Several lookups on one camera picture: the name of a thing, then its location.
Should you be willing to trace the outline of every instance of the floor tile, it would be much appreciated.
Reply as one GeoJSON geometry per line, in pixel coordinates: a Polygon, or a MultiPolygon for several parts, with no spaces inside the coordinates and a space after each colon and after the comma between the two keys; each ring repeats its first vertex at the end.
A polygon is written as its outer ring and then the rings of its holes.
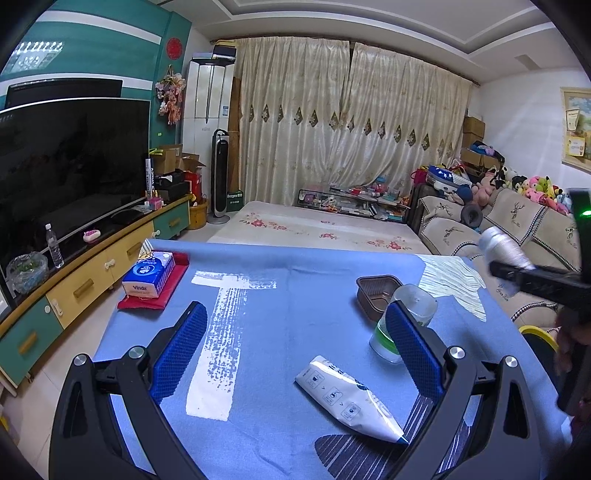
{"type": "Polygon", "coordinates": [[[39,475],[41,475],[44,480],[49,479],[49,444],[50,444],[50,441],[51,441],[51,438],[48,437],[47,440],[45,441],[45,445],[43,445],[43,448],[41,450],[41,454],[39,455],[39,458],[37,459],[37,463],[34,465],[35,470],[37,470],[37,473],[39,473],[39,475]]]}
{"type": "Polygon", "coordinates": [[[68,327],[73,331],[61,340],[62,344],[43,365],[43,371],[56,388],[61,390],[72,359],[76,355],[86,353],[90,357],[94,356],[117,302],[123,295],[121,284],[115,284],[113,290],[104,292],[68,327]]]}
{"type": "MultiPolygon", "coordinates": [[[[236,215],[236,212],[228,213],[228,216],[232,219],[236,215]]],[[[179,236],[179,240],[183,242],[207,242],[211,237],[218,233],[228,223],[221,225],[213,225],[212,223],[206,223],[205,226],[198,228],[197,230],[185,230],[179,236]]]]}
{"type": "Polygon", "coordinates": [[[19,435],[18,448],[33,466],[51,433],[59,396],[59,390],[41,371],[32,384],[19,388],[18,397],[4,401],[4,414],[19,435]]]}

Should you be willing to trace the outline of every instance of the red paper cut decoration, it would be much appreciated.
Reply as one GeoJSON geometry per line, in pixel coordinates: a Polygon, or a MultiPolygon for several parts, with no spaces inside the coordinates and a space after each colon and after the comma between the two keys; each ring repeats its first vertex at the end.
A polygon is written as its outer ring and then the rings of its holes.
{"type": "Polygon", "coordinates": [[[178,60],[183,54],[183,44],[178,38],[171,38],[166,43],[166,55],[171,60],[178,60]]]}

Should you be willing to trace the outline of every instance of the floral bedspread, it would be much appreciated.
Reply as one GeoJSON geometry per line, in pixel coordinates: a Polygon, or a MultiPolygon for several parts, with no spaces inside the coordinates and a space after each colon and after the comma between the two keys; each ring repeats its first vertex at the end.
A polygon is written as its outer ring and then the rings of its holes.
{"type": "Polygon", "coordinates": [[[210,242],[429,254],[400,223],[249,202],[210,242]]]}

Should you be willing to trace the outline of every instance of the tissue box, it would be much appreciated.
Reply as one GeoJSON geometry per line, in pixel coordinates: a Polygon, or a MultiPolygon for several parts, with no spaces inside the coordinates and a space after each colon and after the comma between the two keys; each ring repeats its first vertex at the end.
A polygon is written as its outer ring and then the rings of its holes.
{"type": "Polygon", "coordinates": [[[171,252],[149,252],[140,256],[121,281],[127,295],[156,299],[174,268],[171,252]]]}

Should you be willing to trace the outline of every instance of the embroidered curtain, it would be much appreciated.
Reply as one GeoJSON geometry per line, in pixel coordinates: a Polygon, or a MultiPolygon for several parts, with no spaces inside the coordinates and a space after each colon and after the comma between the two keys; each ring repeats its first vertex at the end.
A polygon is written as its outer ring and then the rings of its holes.
{"type": "Polygon", "coordinates": [[[356,43],[324,180],[344,187],[383,174],[408,193],[414,170],[454,156],[471,87],[422,60],[356,43]]]}
{"type": "Polygon", "coordinates": [[[245,202],[292,205],[299,188],[327,174],[349,42],[299,37],[236,42],[245,202]]]}

